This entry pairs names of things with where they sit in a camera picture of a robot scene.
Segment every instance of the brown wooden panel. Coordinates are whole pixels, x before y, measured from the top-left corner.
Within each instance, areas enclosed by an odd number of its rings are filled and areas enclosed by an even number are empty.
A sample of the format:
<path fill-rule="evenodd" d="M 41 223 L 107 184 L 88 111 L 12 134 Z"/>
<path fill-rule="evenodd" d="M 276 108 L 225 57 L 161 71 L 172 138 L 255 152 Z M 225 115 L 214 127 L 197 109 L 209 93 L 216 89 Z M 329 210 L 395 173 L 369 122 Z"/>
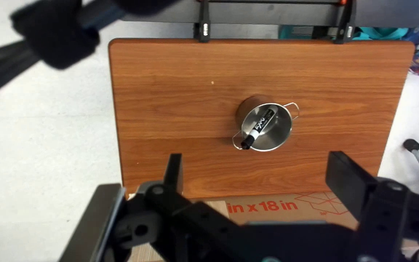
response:
<path fill-rule="evenodd" d="M 184 153 L 193 198 L 325 191 L 328 153 L 377 173 L 414 47 L 407 42 L 137 41 L 111 45 L 124 184 L 164 176 Z M 238 152 L 239 104 L 297 102 L 290 141 Z"/>

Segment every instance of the white floor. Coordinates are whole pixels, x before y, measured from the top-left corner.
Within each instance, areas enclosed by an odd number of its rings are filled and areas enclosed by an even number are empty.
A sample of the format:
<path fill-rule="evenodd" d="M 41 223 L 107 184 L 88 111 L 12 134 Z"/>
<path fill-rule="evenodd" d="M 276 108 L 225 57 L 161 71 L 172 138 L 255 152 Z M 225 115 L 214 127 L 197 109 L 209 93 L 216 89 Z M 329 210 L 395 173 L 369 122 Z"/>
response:
<path fill-rule="evenodd" d="M 0 0 L 0 45 L 17 41 L 9 13 L 28 0 Z M 219 37 L 229 37 L 225 25 Z M 274 26 L 239 28 L 276 38 Z M 132 37 L 191 37 L 193 26 L 118 22 L 98 53 L 68 71 L 40 63 L 0 92 L 0 261 L 57 261 L 94 189 L 120 182 L 108 42 Z M 409 77 L 380 175 L 419 175 L 401 149 L 419 140 L 419 77 Z"/>

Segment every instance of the wooden board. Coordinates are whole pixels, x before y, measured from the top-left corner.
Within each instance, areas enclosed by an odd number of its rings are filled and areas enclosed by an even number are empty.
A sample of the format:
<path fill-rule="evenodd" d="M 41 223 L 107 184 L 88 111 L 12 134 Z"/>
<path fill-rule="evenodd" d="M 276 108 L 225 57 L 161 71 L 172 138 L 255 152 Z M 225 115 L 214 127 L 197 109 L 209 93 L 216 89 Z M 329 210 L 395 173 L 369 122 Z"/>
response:
<path fill-rule="evenodd" d="M 331 150 L 377 173 L 412 54 L 407 42 L 114 41 L 124 185 L 162 179 L 171 153 L 184 153 L 191 198 L 328 191 Z M 236 109 L 257 93 L 302 108 L 273 153 L 232 146 Z"/>

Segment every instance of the screw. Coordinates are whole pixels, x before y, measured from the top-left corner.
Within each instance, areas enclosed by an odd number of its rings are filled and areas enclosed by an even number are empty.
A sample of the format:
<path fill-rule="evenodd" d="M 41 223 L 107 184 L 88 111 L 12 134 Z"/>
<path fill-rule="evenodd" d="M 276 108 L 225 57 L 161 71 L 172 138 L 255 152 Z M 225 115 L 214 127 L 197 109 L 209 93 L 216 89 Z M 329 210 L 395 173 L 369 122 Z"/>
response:
<path fill-rule="evenodd" d="M 391 188 L 393 191 L 404 191 L 404 186 L 396 184 L 396 182 L 388 182 L 386 185 L 388 185 L 388 188 Z"/>
<path fill-rule="evenodd" d="M 354 28 L 353 28 L 353 26 L 348 26 L 348 28 L 347 28 L 347 37 L 348 37 L 348 38 L 353 38 L 353 34 L 354 34 Z"/>
<path fill-rule="evenodd" d="M 373 256 L 361 255 L 361 256 L 358 256 L 357 262 L 379 262 L 379 259 L 376 259 Z"/>
<path fill-rule="evenodd" d="M 155 195 L 164 195 L 165 189 L 164 189 L 162 186 L 155 186 L 155 188 L 152 189 L 152 192 L 153 192 Z"/>
<path fill-rule="evenodd" d="M 273 256 L 267 256 L 262 259 L 262 262 L 281 262 L 281 261 Z"/>

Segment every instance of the black clamp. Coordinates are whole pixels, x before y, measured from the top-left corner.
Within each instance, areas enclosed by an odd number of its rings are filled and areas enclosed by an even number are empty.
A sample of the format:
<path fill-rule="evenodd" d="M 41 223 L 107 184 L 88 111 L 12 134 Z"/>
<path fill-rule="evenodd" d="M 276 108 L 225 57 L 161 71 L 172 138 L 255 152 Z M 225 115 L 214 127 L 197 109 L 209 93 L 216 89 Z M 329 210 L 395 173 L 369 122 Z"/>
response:
<path fill-rule="evenodd" d="M 68 69 L 95 53 L 98 31 L 78 22 L 81 0 L 37 2 L 12 15 L 15 29 L 47 64 Z"/>
<path fill-rule="evenodd" d="M 196 39 L 200 42 L 210 42 L 212 39 L 210 0 L 200 0 L 200 21 L 196 25 Z"/>
<path fill-rule="evenodd" d="M 353 25 L 354 7 L 353 0 L 342 0 L 338 12 L 338 32 L 334 35 L 335 44 L 345 44 L 354 38 L 356 26 Z"/>

